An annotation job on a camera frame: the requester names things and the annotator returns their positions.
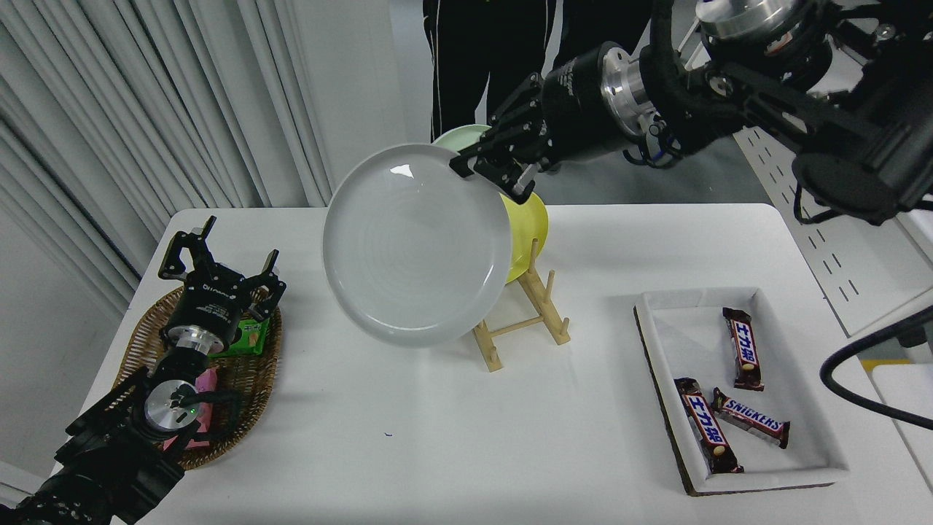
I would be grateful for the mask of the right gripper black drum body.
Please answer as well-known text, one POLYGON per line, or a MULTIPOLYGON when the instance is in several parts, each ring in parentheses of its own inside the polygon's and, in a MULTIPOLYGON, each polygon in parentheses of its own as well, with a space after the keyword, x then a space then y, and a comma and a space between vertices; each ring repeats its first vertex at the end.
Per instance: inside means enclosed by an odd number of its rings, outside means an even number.
POLYGON ((541 109, 552 164, 584 162, 624 147, 624 133, 603 94, 604 56, 617 49, 604 42, 547 74, 541 109))

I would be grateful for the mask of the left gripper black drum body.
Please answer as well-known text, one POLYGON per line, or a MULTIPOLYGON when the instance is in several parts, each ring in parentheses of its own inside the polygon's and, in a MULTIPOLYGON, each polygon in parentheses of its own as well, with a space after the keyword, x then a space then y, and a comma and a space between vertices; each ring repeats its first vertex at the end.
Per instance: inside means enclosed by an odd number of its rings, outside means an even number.
POLYGON ((228 349, 240 336, 239 322, 252 302, 246 277, 226 266, 195 269, 172 313, 172 344, 200 340, 203 349, 228 349))

